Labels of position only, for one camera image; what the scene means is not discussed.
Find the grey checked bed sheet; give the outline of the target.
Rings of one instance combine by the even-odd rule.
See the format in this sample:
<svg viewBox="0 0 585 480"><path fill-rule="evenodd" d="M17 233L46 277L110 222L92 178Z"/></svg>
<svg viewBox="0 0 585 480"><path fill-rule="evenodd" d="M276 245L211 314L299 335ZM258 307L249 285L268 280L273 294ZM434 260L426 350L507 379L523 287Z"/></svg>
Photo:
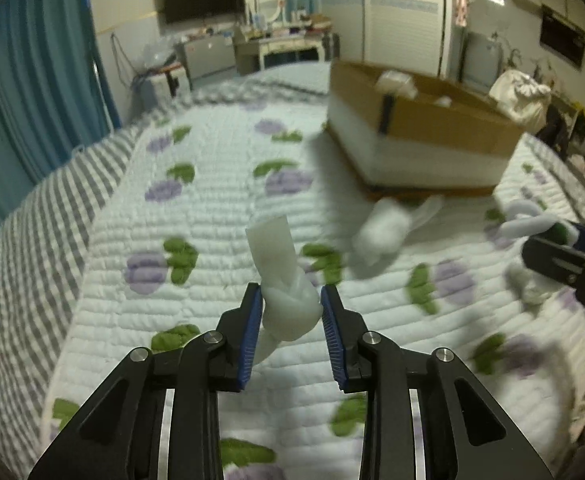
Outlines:
<svg viewBox="0 0 585 480"><path fill-rule="evenodd" d="M38 456L137 346L180 348L258 278L249 226L286 217L316 286L400 346L453 349L557 468L585 422L585 309L568 289L530 313L507 283L503 208L585 219L585 192L525 136L493 195L448 200L399 255L351 240L373 205L325 131L329 67L217 84L74 156L0 227L0 460Z"/></svg>

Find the white sliding wardrobe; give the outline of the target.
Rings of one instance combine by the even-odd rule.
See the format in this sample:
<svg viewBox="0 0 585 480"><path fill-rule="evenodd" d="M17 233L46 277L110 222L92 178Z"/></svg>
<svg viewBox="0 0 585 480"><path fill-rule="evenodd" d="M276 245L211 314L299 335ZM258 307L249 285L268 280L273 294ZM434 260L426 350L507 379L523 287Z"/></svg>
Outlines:
<svg viewBox="0 0 585 480"><path fill-rule="evenodd" d="M319 0L339 38L339 58L443 77L453 0Z"/></svg>

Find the silver mini fridge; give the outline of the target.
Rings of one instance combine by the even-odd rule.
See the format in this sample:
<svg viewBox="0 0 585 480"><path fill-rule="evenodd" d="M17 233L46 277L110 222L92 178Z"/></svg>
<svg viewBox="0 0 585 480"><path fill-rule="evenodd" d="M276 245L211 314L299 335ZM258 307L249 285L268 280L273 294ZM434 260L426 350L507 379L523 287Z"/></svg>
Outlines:
<svg viewBox="0 0 585 480"><path fill-rule="evenodd" d="M236 67L233 38L212 35L178 44L178 56L192 79L210 76Z"/></svg>

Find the floral tissue paper pack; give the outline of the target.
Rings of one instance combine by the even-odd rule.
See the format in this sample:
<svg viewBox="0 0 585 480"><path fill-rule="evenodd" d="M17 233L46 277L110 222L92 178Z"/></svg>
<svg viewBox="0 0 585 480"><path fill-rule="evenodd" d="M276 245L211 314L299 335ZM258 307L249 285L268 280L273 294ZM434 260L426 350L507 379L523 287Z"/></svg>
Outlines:
<svg viewBox="0 0 585 480"><path fill-rule="evenodd" d="M398 70L385 70L377 79L375 89L388 96L414 100L418 96L413 76Z"/></svg>

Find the white suitcase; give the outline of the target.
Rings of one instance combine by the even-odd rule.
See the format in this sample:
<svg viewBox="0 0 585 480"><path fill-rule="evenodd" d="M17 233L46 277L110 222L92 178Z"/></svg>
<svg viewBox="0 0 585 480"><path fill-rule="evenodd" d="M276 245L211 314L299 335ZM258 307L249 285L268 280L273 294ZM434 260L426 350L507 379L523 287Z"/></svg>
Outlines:
<svg viewBox="0 0 585 480"><path fill-rule="evenodd" d="M151 108L174 99L175 96L189 93L190 82L187 70L181 63L148 73L140 83L140 99L144 110L151 110Z"/></svg>

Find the white knotted sock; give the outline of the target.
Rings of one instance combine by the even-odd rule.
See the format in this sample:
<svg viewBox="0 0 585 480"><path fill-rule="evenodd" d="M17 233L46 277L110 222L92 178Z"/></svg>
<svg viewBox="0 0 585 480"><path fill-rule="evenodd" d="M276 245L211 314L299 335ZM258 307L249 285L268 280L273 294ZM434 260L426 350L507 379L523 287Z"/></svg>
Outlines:
<svg viewBox="0 0 585 480"><path fill-rule="evenodd" d="M298 263L285 216L251 226L246 234L265 301L253 361L260 364L281 344L312 332L323 307L316 287Z"/></svg>

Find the white stuffed laundry bag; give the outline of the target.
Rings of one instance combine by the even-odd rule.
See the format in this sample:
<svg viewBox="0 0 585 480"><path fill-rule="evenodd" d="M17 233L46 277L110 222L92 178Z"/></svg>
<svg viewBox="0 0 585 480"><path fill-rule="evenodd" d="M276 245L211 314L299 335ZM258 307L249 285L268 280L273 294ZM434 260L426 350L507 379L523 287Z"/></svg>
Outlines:
<svg viewBox="0 0 585 480"><path fill-rule="evenodd" d="M551 89L520 70L506 70L489 91L497 108L525 132L536 134L546 125Z"/></svg>

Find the black range hood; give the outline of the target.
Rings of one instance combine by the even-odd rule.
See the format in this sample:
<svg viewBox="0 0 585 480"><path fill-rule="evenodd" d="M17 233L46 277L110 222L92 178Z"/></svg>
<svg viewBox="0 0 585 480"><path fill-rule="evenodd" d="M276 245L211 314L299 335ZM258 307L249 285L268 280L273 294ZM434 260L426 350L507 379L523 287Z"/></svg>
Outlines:
<svg viewBox="0 0 585 480"><path fill-rule="evenodd" d="M548 6L542 7L539 44L555 52L575 68L581 68L585 55L585 32L564 20Z"/></svg>

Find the teal window curtain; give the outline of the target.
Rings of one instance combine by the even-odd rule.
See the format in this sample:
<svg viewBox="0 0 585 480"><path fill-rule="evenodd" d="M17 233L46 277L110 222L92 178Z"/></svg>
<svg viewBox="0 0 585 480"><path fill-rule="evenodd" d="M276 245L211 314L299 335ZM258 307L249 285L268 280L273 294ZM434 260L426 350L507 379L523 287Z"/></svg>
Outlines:
<svg viewBox="0 0 585 480"><path fill-rule="evenodd" d="M120 125L91 0L0 0L0 226L35 185Z"/></svg>

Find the white floral quilt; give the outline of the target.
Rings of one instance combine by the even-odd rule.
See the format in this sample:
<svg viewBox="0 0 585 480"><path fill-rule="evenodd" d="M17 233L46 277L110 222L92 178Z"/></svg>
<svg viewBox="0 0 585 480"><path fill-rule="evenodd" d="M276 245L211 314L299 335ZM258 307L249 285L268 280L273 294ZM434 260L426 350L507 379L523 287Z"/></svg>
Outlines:
<svg viewBox="0 0 585 480"><path fill-rule="evenodd" d="M90 234L83 284L44 408L49 444L132 349L181 348L260 278L246 232L284 217L303 284L401 346L452 348L551 469L585 395L585 309L566 289L537 312L507 280L520 243L501 236L518 198L585 220L585 192L525 136L489 197L451 198L399 253L366 266L352 237L373 205L323 129L321 105L197 106L145 128Z"/></svg>

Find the white dressing table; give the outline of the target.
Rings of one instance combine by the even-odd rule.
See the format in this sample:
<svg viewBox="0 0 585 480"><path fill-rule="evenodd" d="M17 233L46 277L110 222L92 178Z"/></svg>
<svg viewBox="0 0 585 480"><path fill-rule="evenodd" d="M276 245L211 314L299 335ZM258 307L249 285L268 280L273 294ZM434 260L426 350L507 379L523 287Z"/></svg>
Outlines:
<svg viewBox="0 0 585 480"><path fill-rule="evenodd" d="M238 72L242 75L265 70L265 58L280 53L299 53L314 50L319 62L326 61L326 49L319 35L295 34L271 38L247 39L242 31L235 32L235 58Z"/></svg>

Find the brown cardboard box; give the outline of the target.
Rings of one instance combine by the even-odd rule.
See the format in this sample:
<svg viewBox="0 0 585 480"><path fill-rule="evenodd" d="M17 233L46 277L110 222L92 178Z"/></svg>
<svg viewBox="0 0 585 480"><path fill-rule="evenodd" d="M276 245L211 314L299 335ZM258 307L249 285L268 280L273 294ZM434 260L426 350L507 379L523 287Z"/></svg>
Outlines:
<svg viewBox="0 0 585 480"><path fill-rule="evenodd" d="M413 76L414 100L375 89L394 68L335 60L330 65L327 131L366 188L397 198L486 196L523 130L459 84Z"/></svg>

